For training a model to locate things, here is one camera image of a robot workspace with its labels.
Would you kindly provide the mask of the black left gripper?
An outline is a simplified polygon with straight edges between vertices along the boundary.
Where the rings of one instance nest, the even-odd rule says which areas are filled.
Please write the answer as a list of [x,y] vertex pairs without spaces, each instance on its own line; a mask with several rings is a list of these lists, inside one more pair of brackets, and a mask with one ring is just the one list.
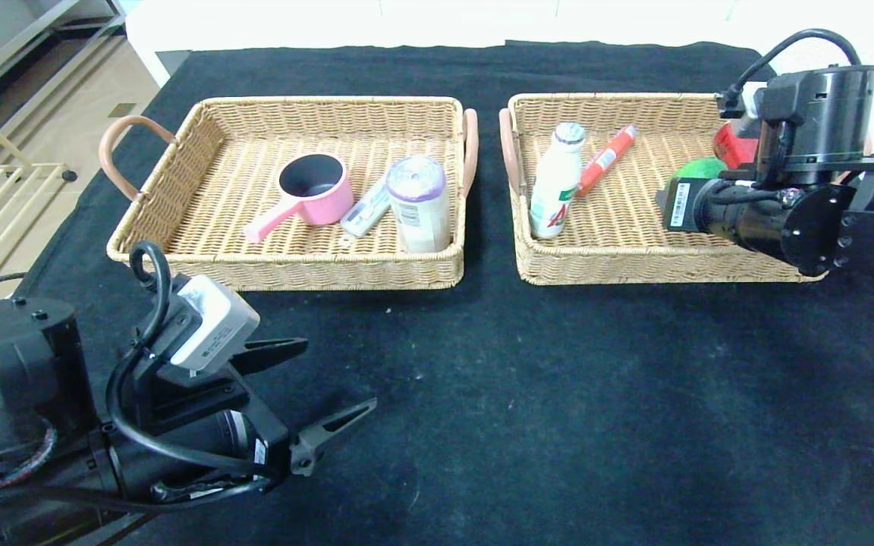
[[253,375],[278,366],[308,349],[302,337],[254,340],[212,374],[184,371],[181,387],[185,398],[181,426],[183,462],[201,467],[281,484],[289,471],[312,476],[334,448],[361,419],[377,408],[377,397],[333,413],[295,435],[289,446],[287,426],[274,414],[243,375]]

